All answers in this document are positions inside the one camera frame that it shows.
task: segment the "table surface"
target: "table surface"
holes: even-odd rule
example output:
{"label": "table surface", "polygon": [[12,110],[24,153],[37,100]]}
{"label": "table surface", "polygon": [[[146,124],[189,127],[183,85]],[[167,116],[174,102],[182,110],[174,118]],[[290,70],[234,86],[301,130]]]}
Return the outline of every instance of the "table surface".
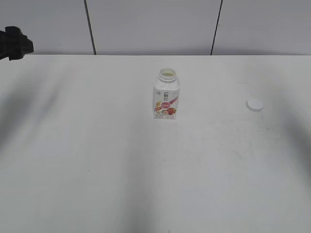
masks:
{"label": "table surface", "polygon": [[[306,233],[311,56],[0,62],[0,232]],[[176,70],[176,120],[153,80]],[[264,103],[261,112],[246,107]]]}

